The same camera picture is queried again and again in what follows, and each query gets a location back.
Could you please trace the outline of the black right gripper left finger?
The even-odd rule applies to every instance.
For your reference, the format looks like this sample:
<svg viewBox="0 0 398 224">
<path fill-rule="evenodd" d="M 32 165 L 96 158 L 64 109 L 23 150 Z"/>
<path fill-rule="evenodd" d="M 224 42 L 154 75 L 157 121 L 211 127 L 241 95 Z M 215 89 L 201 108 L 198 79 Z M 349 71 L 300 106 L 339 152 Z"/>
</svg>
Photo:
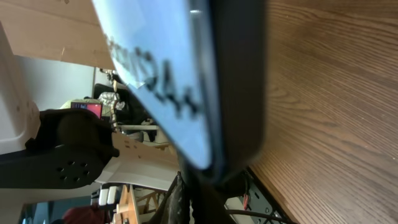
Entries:
<svg viewBox="0 0 398 224">
<path fill-rule="evenodd" d="M 178 172 L 149 224 L 189 224 L 190 198 Z"/>
</svg>

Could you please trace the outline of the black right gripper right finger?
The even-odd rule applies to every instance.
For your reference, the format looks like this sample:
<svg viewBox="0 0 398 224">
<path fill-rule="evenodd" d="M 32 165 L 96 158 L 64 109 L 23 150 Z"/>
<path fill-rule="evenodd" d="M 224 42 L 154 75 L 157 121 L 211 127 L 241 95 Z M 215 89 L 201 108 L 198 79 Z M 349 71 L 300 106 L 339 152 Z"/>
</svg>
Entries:
<svg viewBox="0 0 398 224">
<path fill-rule="evenodd" d="M 195 224 L 235 224 L 227 214 L 217 191 L 210 185 L 197 184 L 191 188 Z"/>
</svg>

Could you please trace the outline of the blue Galaxy smartphone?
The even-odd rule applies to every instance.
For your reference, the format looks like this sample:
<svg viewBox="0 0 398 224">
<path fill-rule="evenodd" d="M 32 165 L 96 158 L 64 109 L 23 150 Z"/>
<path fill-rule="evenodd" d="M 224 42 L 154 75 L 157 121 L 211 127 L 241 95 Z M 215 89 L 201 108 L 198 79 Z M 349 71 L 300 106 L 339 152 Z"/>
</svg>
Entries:
<svg viewBox="0 0 398 224">
<path fill-rule="evenodd" d="M 94 0 L 114 67 L 202 179 L 251 163 L 265 139 L 264 1 Z"/>
</svg>

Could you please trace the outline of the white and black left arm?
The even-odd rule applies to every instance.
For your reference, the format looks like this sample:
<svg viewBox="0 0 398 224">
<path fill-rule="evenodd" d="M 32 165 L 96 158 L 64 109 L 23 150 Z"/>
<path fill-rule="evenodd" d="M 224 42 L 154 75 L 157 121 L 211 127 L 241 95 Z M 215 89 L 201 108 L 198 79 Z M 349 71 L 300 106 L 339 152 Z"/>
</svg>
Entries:
<svg viewBox="0 0 398 224">
<path fill-rule="evenodd" d="M 177 158 L 113 131 L 84 109 L 39 111 L 1 34 L 1 187 L 75 189 L 93 182 L 168 189 Z"/>
</svg>

